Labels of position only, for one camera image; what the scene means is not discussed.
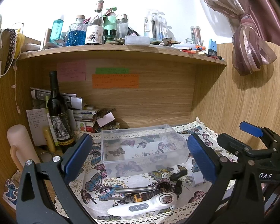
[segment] white wall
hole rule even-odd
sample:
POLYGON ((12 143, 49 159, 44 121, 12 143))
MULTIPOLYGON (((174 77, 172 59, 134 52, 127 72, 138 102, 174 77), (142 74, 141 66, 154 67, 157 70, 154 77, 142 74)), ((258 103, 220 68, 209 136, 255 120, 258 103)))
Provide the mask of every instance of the white wall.
MULTIPOLYGON (((24 34, 42 40, 47 28, 60 14, 65 14, 63 30, 67 31, 78 14, 85 17, 98 0, 4 0, 0 6, 2 28, 10 28, 16 22, 24 22, 24 34)), ((104 9, 116 6, 116 14, 126 13, 129 25, 143 35, 143 21, 147 9, 165 13, 167 24, 175 40, 191 37, 190 26, 201 27, 202 40, 212 38, 217 43, 231 42, 232 32, 227 18, 210 9, 202 0, 104 0, 104 9)))

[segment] wooden shelf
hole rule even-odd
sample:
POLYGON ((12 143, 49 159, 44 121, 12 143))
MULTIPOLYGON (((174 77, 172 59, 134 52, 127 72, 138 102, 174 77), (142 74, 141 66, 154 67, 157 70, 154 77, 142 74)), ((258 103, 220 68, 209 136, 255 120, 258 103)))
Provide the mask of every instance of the wooden shelf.
POLYGON ((19 60, 54 60, 54 59, 136 59, 183 62, 190 64, 227 65, 224 60, 215 60, 203 55, 189 55, 164 46, 132 46, 132 45, 82 45, 52 48, 39 51, 24 52, 19 60))

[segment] dark wine bottle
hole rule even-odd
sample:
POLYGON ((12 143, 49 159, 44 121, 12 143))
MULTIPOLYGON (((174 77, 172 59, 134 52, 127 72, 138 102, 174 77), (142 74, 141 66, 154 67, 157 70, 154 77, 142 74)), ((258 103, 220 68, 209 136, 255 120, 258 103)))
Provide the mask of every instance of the dark wine bottle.
POLYGON ((56 138, 64 153, 75 144, 75 134, 70 127, 67 104, 59 93, 57 71, 50 72, 51 97, 48 100, 48 111, 56 138))

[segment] pink card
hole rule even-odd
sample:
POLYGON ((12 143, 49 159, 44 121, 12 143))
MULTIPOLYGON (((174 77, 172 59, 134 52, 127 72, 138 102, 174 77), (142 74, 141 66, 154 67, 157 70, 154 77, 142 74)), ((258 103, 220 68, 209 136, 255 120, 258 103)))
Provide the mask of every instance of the pink card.
POLYGON ((86 80, 86 63, 84 60, 57 63, 58 81, 73 82, 86 80))
POLYGON ((110 112, 109 114, 106 114, 103 118, 96 119, 96 121, 100 127, 103 127, 104 125, 110 123, 112 120, 115 120, 112 112, 110 112))

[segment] white facial massager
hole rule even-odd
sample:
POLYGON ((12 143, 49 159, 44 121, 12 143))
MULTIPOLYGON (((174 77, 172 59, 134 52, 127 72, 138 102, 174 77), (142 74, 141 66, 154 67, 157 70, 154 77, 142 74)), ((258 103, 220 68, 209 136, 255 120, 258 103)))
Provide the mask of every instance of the white facial massager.
POLYGON ((177 196, 171 192, 157 194, 147 201, 124 204, 111 207, 107 212, 109 215, 130 217, 150 211, 162 210, 173 207, 176 204, 177 196))

